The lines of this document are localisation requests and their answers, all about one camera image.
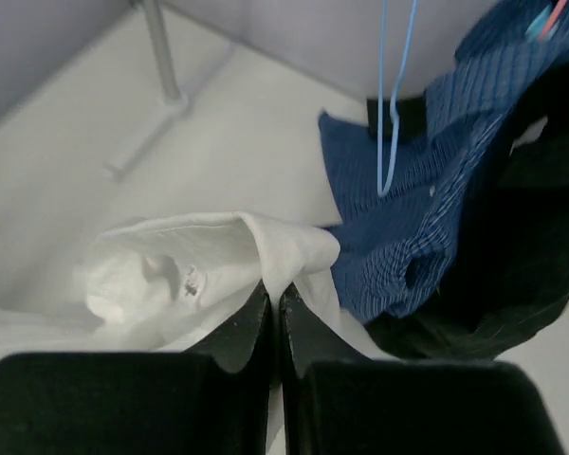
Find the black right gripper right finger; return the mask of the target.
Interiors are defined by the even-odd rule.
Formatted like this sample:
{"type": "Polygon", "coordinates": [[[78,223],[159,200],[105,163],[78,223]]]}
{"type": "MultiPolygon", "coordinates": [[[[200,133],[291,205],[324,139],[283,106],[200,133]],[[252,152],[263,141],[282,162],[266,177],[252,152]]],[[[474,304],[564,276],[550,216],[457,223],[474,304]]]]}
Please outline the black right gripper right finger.
{"type": "Polygon", "coordinates": [[[561,454],[541,395],[498,361],[373,360],[305,304],[279,304],[290,454],[561,454]]]}

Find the white shirt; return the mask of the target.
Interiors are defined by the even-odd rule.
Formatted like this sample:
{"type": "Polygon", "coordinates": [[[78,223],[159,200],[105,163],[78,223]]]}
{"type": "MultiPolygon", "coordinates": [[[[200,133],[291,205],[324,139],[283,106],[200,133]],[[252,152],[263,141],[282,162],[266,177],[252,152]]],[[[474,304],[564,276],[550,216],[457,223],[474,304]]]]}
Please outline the white shirt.
{"type": "Polygon", "coordinates": [[[0,360],[27,353],[176,353],[235,314],[256,286],[271,305],[266,450],[284,438],[272,378],[273,313],[289,285],[339,337],[371,359],[385,354],[340,308],[330,268],[340,247],[324,230],[244,212],[141,220],[103,233],[77,267],[71,302],[0,307],[0,360]]]}

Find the light blue hanger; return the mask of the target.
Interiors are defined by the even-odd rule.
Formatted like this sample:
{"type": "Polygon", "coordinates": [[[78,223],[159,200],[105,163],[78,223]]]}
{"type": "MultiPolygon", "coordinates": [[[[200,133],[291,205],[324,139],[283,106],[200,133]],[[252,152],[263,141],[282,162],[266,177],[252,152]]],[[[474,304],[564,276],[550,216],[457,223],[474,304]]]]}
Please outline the light blue hanger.
{"type": "Polygon", "coordinates": [[[400,133],[400,115],[397,109],[398,91],[402,83],[407,60],[409,56],[411,41],[413,37],[413,27],[418,1],[412,0],[409,14],[406,37],[398,74],[393,86],[389,101],[389,116],[392,123],[392,138],[388,157],[387,172],[384,172],[384,69],[385,69],[385,43],[386,43],[386,20],[387,20],[387,0],[382,1],[382,14],[380,19],[380,40],[379,40],[379,60],[378,60],[378,93],[377,93],[377,127],[376,127],[376,191],[379,197],[385,197],[390,193],[395,176],[395,165],[397,159],[397,149],[400,133]]]}

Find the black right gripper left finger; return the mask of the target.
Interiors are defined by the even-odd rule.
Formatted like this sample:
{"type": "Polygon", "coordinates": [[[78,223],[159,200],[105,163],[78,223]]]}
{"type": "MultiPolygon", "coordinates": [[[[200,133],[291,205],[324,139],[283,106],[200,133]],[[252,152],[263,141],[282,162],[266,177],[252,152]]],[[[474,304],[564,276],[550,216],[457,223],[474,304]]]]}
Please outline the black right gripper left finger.
{"type": "Polygon", "coordinates": [[[0,454],[262,454],[270,380],[258,285],[183,352],[0,360],[0,454]]]}

